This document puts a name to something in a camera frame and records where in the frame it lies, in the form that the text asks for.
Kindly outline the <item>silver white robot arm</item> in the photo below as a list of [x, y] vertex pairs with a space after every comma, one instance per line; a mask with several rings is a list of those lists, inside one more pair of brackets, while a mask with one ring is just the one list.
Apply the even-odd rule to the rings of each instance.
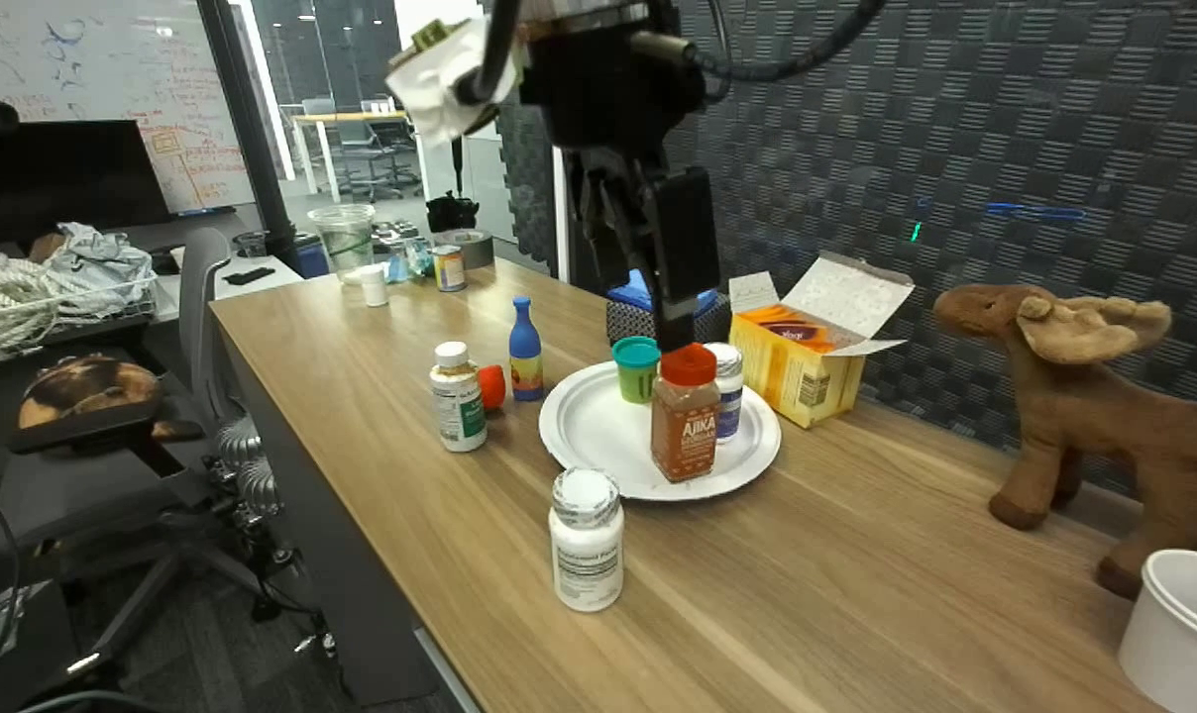
[[571, 219], [594, 268], [649, 289], [649, 336], [699, 336], [699, 299], [722, 287], [709, 176], [676, 172], [665, 137], [726, 85], [776, 85], [838, 61], [890, 0], [855, 0], [791, 61], [740, 65], [681, 34], [676, 0], [493, 0], [484, 17], [425, 23], [386, 66], [388, 95], [425, 143], [488, 126], [509, 95], [562, 152]]

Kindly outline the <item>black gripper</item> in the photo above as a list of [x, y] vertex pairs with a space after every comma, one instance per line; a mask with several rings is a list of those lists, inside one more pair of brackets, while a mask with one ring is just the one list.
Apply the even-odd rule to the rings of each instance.
[[607, 176], [604, 276], [656, 287], [660, 345], [692, 345], [699, 299], [722, 287], [709, 176], [692, 165], [649, 186], [656, 246], [635, 177], [664, 176], [665, 137], [707, 106], [686, 38], [647, 23], [540, 34], [525, 100], [542, 110], [575, 177]]

